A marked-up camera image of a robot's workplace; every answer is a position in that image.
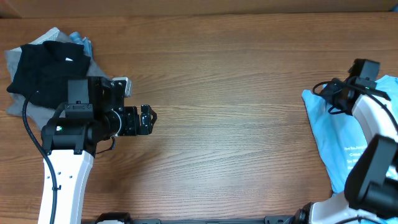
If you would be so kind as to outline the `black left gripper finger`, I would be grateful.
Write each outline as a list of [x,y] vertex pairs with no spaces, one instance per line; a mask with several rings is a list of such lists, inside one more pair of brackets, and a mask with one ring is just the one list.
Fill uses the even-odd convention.
[[152,133],[153,124],[141,124],[139,127],[139,135],[149,135]]
[[150,105],[141,105],[141,124],[155,124],[157,113]]

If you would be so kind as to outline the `light blue printed t-shirt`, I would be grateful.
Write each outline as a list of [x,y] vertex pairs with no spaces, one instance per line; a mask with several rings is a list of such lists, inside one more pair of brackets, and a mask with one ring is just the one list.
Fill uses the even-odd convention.
[[[375,89],[384,91],[391,99],[389,108],[397,120],[397,78],[388,75],[377,80]],[[342,192],[355,163],[367,147],[358,121],[347,114],[330,114],[331,107],[313,90],[302,93],[310,125],[320,157],[326,165],[334,195]],[[387,177],[397,181],[397,166],[390,167]],[[397,223],[397,217],[385,223]]]

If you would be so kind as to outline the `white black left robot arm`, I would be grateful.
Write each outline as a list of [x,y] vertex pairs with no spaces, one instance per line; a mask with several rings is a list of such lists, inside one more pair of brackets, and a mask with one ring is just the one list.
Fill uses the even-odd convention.
[[157,120],[149,105],[125,106],[132,88],[126,77],[70,79],[67,86],[67,102],[41,130],[47,159],[39,223],[80,223],[97,144],[149,135]]

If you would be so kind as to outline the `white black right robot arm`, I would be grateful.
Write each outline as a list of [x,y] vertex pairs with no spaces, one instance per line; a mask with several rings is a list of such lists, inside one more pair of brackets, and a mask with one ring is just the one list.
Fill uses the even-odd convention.
[[397,217],[397,181],[387,177],[397,166],[397,120],[391,99],[373,82],[357,78],[322,82],[317,95],[330,104],[330,114],[354,117],[367,147],[353,166],[342,192],[323,202],[308,203],[290,223],[385,223]]

